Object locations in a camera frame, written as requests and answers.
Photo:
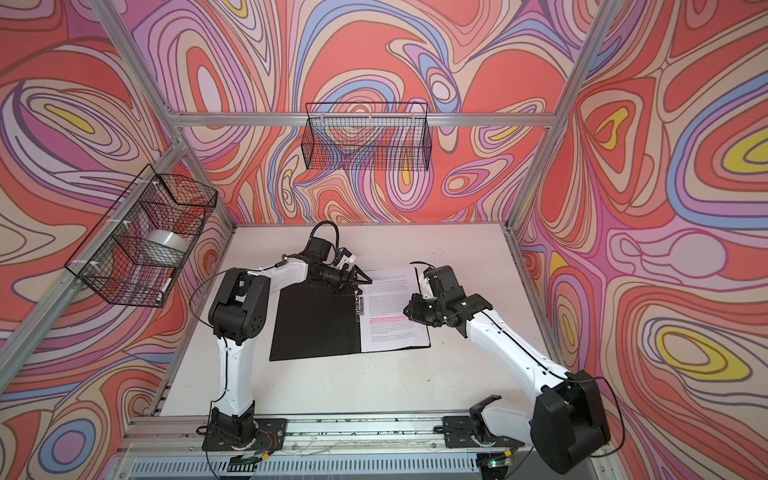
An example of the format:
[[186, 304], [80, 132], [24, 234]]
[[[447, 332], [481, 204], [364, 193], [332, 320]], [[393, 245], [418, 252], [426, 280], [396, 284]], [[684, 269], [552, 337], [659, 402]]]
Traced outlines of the white folder black inside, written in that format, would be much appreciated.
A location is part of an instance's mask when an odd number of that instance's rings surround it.
[[360, 349], [358, 290], [334, 292], [307, 280], [281, 291], [271, 362], [365, 354]]

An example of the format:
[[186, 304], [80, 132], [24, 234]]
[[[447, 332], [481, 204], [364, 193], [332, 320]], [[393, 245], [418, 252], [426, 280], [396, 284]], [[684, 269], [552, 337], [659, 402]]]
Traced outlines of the printed paper sheet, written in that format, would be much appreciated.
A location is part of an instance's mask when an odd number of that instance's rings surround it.
[[362, 285], [358, 297], [361, 352], [429, 348], [427, 327], [403, 313], [412, 294], [420, 293], [416, 269], [374, 270], [369, 276], [372, 283]]

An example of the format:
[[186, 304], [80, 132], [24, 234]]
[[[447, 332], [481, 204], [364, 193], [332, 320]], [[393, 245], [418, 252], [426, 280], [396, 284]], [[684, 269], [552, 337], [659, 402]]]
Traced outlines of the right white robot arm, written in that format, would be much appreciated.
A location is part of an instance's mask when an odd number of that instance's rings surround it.
[[492, 394], [463, 416], [436, 427], [450, 448], [474, 444], [510, 450], [531, 445], [554, 472], [566, 474], [608, 444], [611, 431], [598, 380], [556, 363], [517, 334], [479, 294], [469, 295], [449, 266], [427, 265], [403, 313], [433, 328], [450, 327], [482, 348], [521, 388], [529, 407], [518, 410]]

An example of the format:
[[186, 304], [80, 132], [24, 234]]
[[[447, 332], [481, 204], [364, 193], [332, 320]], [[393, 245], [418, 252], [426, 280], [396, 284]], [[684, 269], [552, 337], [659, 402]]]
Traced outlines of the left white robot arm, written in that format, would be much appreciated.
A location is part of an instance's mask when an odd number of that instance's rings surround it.
[[204, 451], [246, 450], [264, 434], [252, 392], [255, 339], [267, 323], [269, 301], [278, 312], [270, 358], [322, 358], [362, 350], [358, 299], [372, 278], [356, 265], [329, 265], [302, 255], [263, 269], [226, 271], [208, 313], [220, 355], [220, 391], [212, 401]]

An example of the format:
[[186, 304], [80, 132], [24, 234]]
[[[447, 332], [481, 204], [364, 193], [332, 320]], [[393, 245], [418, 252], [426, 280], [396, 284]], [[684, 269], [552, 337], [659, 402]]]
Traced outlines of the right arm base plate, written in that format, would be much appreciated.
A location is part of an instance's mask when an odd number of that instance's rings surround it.
[[492, 434], [481, 420], [470, 415], [443, 416], [433, 432], [443, 436], [447, 448], [504, 448], [516, 451], [524, 446], [518, 440]]

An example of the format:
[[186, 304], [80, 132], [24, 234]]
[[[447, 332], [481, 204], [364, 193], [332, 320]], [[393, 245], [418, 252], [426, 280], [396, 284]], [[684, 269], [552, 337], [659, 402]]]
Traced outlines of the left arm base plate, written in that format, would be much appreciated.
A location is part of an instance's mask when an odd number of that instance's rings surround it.
[[211, 420], [206, 426], [202, 450], [205, 452], [275, 452], [283, 448], [288, 420], [258, 418], [232, 422]]

